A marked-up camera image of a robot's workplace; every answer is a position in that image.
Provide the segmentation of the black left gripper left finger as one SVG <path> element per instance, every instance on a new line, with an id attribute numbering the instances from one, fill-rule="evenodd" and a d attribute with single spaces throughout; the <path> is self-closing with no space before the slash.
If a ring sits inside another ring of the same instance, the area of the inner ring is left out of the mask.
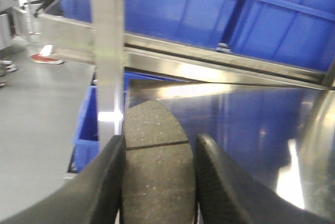
<path id="1" fill-rule="evenodd" d="M 2 223 L 114 223 L 125 163 L 125 140 L 113 136 L 75 178 Z"/>

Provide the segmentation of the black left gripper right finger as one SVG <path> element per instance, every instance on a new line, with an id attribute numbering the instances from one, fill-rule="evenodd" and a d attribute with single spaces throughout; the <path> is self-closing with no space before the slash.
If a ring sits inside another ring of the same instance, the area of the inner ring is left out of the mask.
<path id="1" fill-rule="evenodd" d="M 204 223 L 329 223 L 254 179 L 215 140 L 199 134 L 195 147 L 197 199 Z"/>

